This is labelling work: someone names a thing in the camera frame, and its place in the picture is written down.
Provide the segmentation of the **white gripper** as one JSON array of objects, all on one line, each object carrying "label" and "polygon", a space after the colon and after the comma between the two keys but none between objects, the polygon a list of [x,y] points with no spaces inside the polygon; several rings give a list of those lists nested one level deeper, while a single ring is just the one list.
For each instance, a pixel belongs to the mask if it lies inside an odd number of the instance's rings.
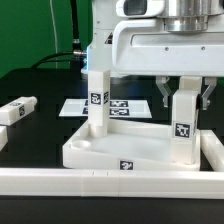
[{"label": "white gripper", "polygon": [[120,74],[157,76],[165,108],[168,76],[202,76],[196,78],[196,109],[207,110],[216,77],[224,77],[224,18],[211,18],[202,32],[167,32],[159,19],[122,21],[113,33],[112,63]]}]

